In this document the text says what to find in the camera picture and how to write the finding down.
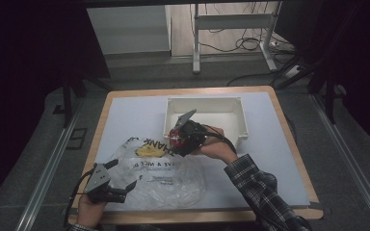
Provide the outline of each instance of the white box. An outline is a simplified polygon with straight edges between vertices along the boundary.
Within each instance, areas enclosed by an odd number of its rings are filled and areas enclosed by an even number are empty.
[[[168,98],[165,115],[164,138],[169,137],[178,117],[196,109],[191,120],[200,124],[224,129],[227,137],[237,148],[241,140],[249,136],[242,99],[240,97]]]

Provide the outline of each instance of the plastic bag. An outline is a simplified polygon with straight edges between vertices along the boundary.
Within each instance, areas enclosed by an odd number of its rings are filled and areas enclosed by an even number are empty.
[[[137,180],[137,185],[119,207],[128,210],[187,208],[198,202],[205,192],[203,169],[195,156],[164,154],[163,141],[131,138],[120,146],[111,160],[119,159],[109,169],[111,187],[124,189]]]

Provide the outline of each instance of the metal frame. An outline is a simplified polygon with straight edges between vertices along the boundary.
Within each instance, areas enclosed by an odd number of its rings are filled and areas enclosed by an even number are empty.
[[[246,28],[267,28],[268,33],[263,42],[260,42],[260,49],[266,60],[270,71],[276,71],[275,62],[269,52],[269,43],[272,33],[278,20],[278,11],[281,2],[277,2],[272,13],[256,14],[226,14],[226,15],[199,15],[198,4],[195,4],[194,15],[194,73],[200,73],[199,53],[199,30],[220,30],[220,29],[246,29]]]

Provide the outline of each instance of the plaid sleeve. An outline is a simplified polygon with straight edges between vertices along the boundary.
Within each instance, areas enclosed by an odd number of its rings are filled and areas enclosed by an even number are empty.
[[[260,170],[249,154],[228,165],[225,172],[251,207],[259,208],[264,216],[280,226],[291,228],[290,222],[287,222],[287,225],[286,221],[295,220],[296,215],[278,195],[277,179],[274,175]],[[277,230],[265,220],[259,221],[268,230]]]

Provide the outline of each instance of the hand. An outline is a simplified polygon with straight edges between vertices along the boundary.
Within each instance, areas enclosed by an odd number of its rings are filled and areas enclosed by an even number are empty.
[[[225,135],[224,129],[205,126],[207,132],[220,133],[222,136]],[[207,137],[203,145],[195,150],[192,154],[203,154],[212,159],[219,159],[225,162],[227,165],[237,160],[237,155],[225,142],[215,137]]]
[[[79,200],[79,208],[76,223],[94,229],[103,216],[106,202],[92,203],[86,194]]]

